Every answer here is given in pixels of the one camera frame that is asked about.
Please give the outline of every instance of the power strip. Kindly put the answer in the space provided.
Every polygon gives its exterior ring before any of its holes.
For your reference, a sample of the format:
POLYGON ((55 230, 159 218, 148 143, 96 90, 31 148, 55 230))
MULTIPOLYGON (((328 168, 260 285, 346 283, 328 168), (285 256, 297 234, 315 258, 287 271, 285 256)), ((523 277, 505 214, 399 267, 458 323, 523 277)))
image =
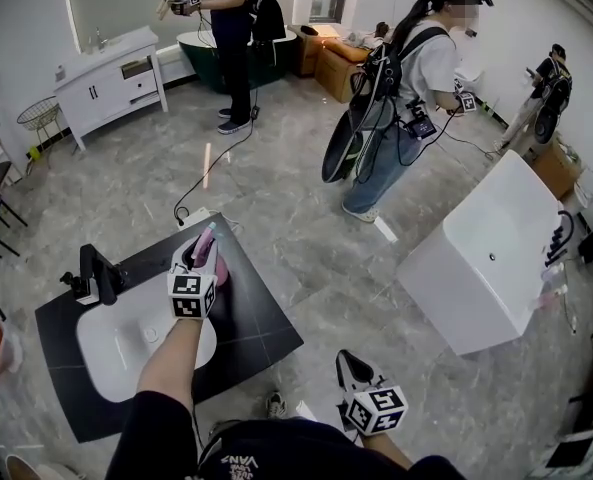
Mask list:
POLYGON ((202 220, 209 219, 209 217, 211 217, 209 210, 203 206, 188 217, 184 218, 182 226, 180 224, 176 224, 176 226, 178 227, 178 231, 183 231, 194 224, 198 224, 202 220))

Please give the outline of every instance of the green bathtub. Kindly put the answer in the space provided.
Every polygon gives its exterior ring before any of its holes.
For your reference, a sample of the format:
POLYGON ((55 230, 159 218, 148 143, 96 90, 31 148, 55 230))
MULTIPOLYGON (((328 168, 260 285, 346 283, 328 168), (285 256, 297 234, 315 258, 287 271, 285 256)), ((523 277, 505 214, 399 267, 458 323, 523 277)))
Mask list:
MULTIPOLYGON (((283 78, 293 65, 296 54, 296 34, 285 30, 287 37, 274 41, 276 48, 276 65, 264 62, 252 51, 251 42, 247 49, 247 66, 249 68, 249 84, 251 89, 275 82, 283 78)), ((176 40, 192 63, 198 77, 209 87, 219 93, 227 93, 225 82, 218 65, 216 43, 209 31, 187 32, 179 35, 176 40)))

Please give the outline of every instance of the black countertop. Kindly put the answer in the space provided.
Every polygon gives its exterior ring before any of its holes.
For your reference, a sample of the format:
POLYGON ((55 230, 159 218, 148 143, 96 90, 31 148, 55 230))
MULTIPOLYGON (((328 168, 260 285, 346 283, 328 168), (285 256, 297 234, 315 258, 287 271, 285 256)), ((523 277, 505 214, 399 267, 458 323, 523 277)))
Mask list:
MULTIPOLYGON (((219 289, 209 314, 218 345, 211 361, 194 374, 196 403, 260 373, 303 344, 220 214, 121 262, 121 271, 127 273, 126 289, 169 270, 176 249, 211 222, 216 224, 215 236, 229 267, 230 280, 219 289)), ((116 404, 104 399, 87 372, 76 326, 78 319, 94 307, 79 304, 68 291, 36 310, 38 333, 56 395, 81 443, 121 432, 131 405, 131 400, 116 404)))

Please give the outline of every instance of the white t-shirt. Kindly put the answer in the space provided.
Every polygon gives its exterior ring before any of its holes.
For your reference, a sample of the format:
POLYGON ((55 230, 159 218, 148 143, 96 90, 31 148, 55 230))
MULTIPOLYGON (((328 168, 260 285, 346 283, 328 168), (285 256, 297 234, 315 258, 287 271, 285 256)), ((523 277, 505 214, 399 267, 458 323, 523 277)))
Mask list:
MULTIPOLYGON (((407 46, 414 37, 431 27, 445 29, 434 20, 423 20, 416 25, 405 41, 407 46)), ((454 92, 454 77, 458 67, 456 43, 449 36, 436 36, 409 55, 401 63, 403 78, 398 91, 398 112, 403 121, 411 121, 411 111, 405 105, 417 97, 430 108, 436 107, 433 91, 454 92)))

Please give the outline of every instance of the white vanity cabinet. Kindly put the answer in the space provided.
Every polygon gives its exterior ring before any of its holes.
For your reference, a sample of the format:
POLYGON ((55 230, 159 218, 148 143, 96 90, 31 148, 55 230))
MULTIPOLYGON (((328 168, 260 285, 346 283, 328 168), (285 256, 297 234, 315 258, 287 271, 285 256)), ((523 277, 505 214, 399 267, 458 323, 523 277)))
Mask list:
POLYGON ((54 93, 82 151, 84 135, 119 117, 157 102, 167 112, 157 42, 145 27, 64 64, 65 78, 54 93))

